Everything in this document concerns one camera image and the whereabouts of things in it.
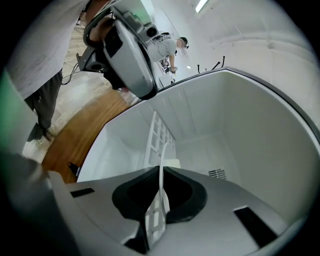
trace white container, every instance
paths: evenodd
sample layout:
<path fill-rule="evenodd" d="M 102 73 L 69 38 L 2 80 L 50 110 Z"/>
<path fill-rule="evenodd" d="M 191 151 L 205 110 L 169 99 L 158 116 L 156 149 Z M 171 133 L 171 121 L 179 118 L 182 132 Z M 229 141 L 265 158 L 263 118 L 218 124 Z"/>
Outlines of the white container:
<path fill-rule="evenodd" d="M 186 79 L 108 122 L 78 182 L 159 165 L 161 145 L 170 142 L 181 168 L 242 186 L 290 224 L 308 212 L 317 193 L 320 146 L 319 131 L 282 96 L 272 85 L 232 69 Z M 156 116 L 167 139 L 152 127 Z M 150 144 L 151 132 L 158 148 Z M 153 153 L 153 162 L 145 160 Z"/>

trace person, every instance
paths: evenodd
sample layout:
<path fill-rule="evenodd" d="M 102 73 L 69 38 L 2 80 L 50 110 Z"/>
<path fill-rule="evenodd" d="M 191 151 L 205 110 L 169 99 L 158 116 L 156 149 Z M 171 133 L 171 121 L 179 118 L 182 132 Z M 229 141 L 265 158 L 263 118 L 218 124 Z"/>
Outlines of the person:
<path fill-rule="evenodd" d="M 188 40 L 185 37 L 171 38 L 169 33 L 156 36 L 148 45 L 148 53 L 154 62 L 159 62 L 169 56 L 170 71 L 176 72 L 175 53 L 177 48 L 188 48 Z"/>
<path fill-rule="evenodd" d="M 17 91 L 35 110 L 38 122 L 28 142 L 48 148 L 57 135 L 51 123 L 62 84 L 62 67 L 69 41 L 80 13 L 86 7 L 90 21 L 109 0 L 54 0 L 24 33 L 7 63 L 7 70 Z"/>

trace white wall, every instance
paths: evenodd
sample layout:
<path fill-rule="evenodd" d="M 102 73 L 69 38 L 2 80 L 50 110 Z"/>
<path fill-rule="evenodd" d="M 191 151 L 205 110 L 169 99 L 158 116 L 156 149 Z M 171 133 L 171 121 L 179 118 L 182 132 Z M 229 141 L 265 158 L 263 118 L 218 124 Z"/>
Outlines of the white wall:
<path fill-rule="evenodd" d="M 189 40 L 188 60 L 177 57 L 179 79 L 197 74 L 197 64 L 201 72 L 210 70 L 225 56 L 225 67 L 278 87 L 320 128 L 317 59 L 302 32 L 272 0 L 210 0 L 200 15 L 195 12 L 198 0 L 152 2 Z M 192 67 L 189 72 L 186 65 Z"/>
<path fill-rule="evenodd" d="M 196 45 L 190 43 L 187 51 L 187 56 L 183 56 L 181 51 L 175 57 L 174 65 L 178 67 L 175 75 L 175 80 L 180 81 L 187 77 L 198 74 L 197 64 L 201 67 L 211 67 L 216 60 L 211 60 L 209 57 L 210 47 L 202 41 L 200 34 L 197 32 L 197 26 L 190 26 L 188 17 L 181 13 L 181 7 L 178 2 L 169 0 L 152 0 L 155 10 L 155 23 L 161 31 L 168 31 L 173 34 L 173 37 L 186 37 L 189 42 L 196 42 Z"/>
<path fill-rule="evenodd" d="M 246 79 L 229 75 L 223 102 L 223 132 L 241 186 L 292 224 L 308 213 L 319 189 L 320 156 L 309 134 L 280 101 Z"/>

